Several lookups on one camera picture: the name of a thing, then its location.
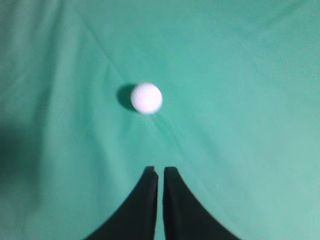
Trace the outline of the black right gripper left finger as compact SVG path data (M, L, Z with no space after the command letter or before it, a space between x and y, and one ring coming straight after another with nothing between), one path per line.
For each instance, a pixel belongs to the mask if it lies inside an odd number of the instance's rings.
M87 240L153 240L157 221L159 176L145 167L121 206Z

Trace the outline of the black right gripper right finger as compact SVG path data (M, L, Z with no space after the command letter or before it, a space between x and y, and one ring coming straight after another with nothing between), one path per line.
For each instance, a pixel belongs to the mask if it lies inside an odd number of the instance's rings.
M167 240L237 240L190 191L178 169L164 169L163 222Z

